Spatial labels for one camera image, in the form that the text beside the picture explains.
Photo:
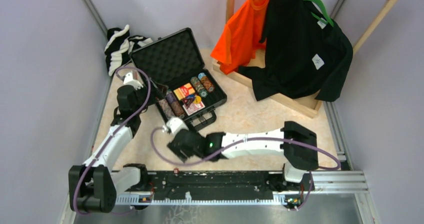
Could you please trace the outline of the black poker set case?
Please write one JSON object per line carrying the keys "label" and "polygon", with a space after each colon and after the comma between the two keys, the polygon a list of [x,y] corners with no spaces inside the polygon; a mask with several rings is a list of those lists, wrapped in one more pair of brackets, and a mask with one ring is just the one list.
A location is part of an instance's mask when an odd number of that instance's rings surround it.
{"label": "black poker set case", "polygon": [[[176,88],[191,83],[192,77],[198,78],[200,73],[205,73],[214,85],[214,91],[208,92],[206,97],[201,97],[201,101],[205,105],[204,109],[190,116],[183,109],[185,117],[182,119],[190,128],[197,131],[216,121],[215,109],[226,103],[227,95],[206,69],[200,49],[190,28],[184,28],[146,46],[134,49],[130,53],[130,58],[134,65],[143,70],[150,79],[166,85],[166,92],[167,90],[173,92]],[[178,101],[183,108],[182,100]],[[155,105],[166,122],[159,103],[157,102]]]}

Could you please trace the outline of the yellow big blind button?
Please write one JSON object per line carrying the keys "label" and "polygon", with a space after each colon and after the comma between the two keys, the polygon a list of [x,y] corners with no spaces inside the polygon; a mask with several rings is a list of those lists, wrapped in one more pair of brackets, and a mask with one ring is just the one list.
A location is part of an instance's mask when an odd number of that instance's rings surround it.
{"label": "yellow big blind button", "polygon": [[193,99],[194,104],[200,104],[202,102],[202,98],[199,95],[195,95]]}

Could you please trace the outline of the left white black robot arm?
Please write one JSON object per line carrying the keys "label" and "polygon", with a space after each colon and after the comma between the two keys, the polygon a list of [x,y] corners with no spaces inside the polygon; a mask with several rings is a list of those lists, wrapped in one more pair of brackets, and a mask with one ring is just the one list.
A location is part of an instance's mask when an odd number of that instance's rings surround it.
{"label": "left white black robot arm", "polygon": [[144,191],[150,184],[143,164],[127,164],[118,172],[112,171],[139,130],[140,113],[153,104],[153,85],[144,71],[130,67],[121,80],[123,86],[117,92],[118,107],[108,135],[83,164],[72,166],[68,172],[69,207],[80,215],[110,213],[120,194],[130,187]]}

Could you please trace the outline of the orange boxed card deck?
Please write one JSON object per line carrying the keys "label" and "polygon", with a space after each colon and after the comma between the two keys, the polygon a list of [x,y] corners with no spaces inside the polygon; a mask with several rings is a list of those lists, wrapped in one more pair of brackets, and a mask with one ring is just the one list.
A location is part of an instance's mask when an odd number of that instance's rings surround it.
{"label": "orange boxed card deck", "polygon": [[181,101],[185,99],[186,97],[193,95],[196,93],[196,90],[192,86],[191,83],[186,83],[176,89],[173,90],[173,93],[175,94],[176,98]]}

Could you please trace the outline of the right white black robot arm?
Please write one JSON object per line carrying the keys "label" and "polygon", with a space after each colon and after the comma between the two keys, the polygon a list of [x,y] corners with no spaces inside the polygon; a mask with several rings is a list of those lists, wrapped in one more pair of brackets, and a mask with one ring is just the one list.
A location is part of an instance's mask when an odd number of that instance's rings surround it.
{"label": "right white black robot arm", "polygon": [[207,162],[244,156],[285,157],[281,183],[287,190],[295,190],[305,172],[319,167],[316,133],[294,121],[285,121],[283,127],[266,132],[213,132],[202,136],[182,119],[172,117],[165,129],[173,135],[167,147],[182,162],[193,156]]}

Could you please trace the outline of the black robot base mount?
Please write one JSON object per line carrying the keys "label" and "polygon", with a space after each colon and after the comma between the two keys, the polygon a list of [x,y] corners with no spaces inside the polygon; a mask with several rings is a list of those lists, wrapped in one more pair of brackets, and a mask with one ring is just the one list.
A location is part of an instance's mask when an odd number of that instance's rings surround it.
{"label": "black robot base mount", "polygon": [[311,175],[305,173],[300,183],[290,182],[283,171],[182,171],[143,170],[141,181],[128,192],[144,192],[153,201],[270,201],[275,194],[288,193],[305,197],[314,191]]}

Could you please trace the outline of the black red triangle token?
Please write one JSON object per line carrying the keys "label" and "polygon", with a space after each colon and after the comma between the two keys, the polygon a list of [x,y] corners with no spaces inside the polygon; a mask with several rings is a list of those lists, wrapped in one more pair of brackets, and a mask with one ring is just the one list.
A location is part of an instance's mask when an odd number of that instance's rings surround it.
{"label": "black red triangle token", "polygon": [[196,95],[195,94],[190,94],[188,96],[186,96],[185,98],[182,99],[182,102],[184,104],[185,108],[189,108],[191,104],[193,104],[196,100]]}

